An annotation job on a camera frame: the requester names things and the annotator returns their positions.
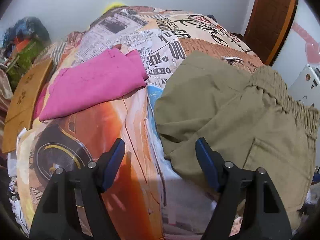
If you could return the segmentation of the newspaper print bed sheet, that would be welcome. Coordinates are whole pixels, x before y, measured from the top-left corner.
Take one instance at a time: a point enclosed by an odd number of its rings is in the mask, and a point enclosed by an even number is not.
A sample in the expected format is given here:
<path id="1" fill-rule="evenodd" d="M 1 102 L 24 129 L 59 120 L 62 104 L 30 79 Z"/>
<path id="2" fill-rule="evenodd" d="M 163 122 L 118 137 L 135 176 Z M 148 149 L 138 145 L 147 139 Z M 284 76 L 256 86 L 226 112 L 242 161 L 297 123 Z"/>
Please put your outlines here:
<path id="1" fill-rule="evenodd" d="M 107 152 L 117 138 L 125 155 L 105 206 L 122 239 L 200 239 L 214 200 L 182 179 L 165 160 L 153 109 L 173 72 L 193 51 L 222 59 L 248 72 L 262 65 L 244 42 L 210 16 L 143 6 L 110 9 L 84 33 L 71 35 L 53 73 L 60 74 L 116 45 L 140 54 L 146 85 L 113 101 L 63 118 L 40 121 L 17 148 L 17 192 L 14 209 L 30 233 L 44 189 L 57 168 L 83 168 Z"/>

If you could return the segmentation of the yellow object behind bed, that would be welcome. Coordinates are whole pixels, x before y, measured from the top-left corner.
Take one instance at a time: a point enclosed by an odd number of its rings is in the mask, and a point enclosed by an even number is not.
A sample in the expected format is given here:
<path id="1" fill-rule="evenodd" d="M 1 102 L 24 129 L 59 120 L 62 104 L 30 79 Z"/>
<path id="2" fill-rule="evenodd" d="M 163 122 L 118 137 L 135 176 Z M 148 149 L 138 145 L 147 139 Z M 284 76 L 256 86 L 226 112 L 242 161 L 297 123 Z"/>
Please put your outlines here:
<path id="1" fill-rule="evenodd" d="M 106 13 L 109 10 L 112 10 L 114 8 L 119 8 L 119 7 L 124 7 L 126 4 L 121 3 L 121 2 L 112 2 L 109 5 L 107 5 L 103 11 L 103 13 Z"/>

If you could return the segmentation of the olive green pants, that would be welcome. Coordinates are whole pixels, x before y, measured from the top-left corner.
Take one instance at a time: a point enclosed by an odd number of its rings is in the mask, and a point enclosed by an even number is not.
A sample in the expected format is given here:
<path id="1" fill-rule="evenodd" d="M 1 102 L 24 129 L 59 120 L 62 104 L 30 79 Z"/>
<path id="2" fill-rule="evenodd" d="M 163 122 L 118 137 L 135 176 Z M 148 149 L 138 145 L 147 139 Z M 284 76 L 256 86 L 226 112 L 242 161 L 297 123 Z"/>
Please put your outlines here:
<path id="1" fill-rule="evenodd" d="M 265 168 L 291 228 L 299 227 L 315 171 L 319 111 L 289 96 L 277 71 L 250 73 L 195 51 L 169 78 L 154 116 L 164 156 L 182 178 L 209 189 L 195 153 L 203 137 L 226 161 Z"/>

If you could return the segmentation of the brown cardboard box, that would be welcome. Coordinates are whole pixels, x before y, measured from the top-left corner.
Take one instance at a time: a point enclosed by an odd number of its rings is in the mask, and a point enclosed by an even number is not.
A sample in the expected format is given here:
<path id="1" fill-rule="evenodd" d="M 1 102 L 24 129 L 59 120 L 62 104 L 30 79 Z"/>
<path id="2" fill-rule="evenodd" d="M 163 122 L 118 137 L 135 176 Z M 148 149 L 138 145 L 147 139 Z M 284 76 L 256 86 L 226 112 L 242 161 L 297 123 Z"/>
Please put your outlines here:
<path id="1" fill-rule="evenodd" d="M 37 97 L 53 67 L 53 59 L 48 58 L 32 66 L 20 79 L 13 94 L 5 119 L 2 152 L 16 150 L 16 139 L 22 129 L 31 129 Z"/>

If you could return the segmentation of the brown wooden door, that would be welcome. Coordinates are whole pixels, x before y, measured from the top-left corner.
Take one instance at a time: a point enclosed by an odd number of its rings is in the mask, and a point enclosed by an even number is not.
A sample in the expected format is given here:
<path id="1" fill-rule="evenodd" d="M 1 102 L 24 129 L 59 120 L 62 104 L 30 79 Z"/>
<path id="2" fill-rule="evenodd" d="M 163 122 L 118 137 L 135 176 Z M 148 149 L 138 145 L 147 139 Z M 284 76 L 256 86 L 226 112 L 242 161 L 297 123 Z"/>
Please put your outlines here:
<path id="1" fill-rule="evenodd" d="M 274 63 L 293 22 L 298 0 L 255 0 L 244 35 L 265 65 Z"/>

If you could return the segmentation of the white electrical panel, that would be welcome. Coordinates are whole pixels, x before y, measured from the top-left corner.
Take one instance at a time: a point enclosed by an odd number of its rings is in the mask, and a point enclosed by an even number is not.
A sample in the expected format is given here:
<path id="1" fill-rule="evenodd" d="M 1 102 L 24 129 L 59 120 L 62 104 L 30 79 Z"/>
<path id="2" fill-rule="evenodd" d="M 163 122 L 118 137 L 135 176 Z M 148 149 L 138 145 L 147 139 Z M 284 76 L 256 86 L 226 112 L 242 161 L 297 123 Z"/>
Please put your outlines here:
<path id="1" fill-rule="evenodd" d="M 298 102 L 319 109 L 319 66 L 306 64 L 289 88 L 289 94 Z"/>

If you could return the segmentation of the pile of colourful clothes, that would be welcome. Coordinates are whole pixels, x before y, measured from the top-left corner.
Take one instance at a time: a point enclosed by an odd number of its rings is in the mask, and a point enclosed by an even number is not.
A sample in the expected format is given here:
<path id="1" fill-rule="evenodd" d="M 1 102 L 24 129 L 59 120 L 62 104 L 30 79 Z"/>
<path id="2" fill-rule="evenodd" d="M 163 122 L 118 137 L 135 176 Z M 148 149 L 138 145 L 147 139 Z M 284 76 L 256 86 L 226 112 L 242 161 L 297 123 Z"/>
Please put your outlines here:
<path id="1" fill-rule="evenodd" d="M 6 57 L 9 57 L 12 52 L 15 38 L 18 38 L 21 41 L 35 38 L 44 45 L 51 43 L 48 30 L 40 19 L 36 17 L 25 17 L 20 19 L 13 27 L 10 27 L 5 31 L 2 43 L 2 54 Z"/>

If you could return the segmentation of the pink folded garment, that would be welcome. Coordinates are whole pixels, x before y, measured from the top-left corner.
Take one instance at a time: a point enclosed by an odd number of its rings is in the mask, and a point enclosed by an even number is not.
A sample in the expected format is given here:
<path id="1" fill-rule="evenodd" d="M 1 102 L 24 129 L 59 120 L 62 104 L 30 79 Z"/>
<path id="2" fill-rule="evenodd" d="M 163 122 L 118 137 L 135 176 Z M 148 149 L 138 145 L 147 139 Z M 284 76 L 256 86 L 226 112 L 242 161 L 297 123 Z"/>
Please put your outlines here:
<path id="1" fill-rule="evenodd" d="M 76 67 L 59 71 L 48 87 L 39 120 L 67 116 L 145 87 L 148 75 L 138 50 L 107 49 Z"/>

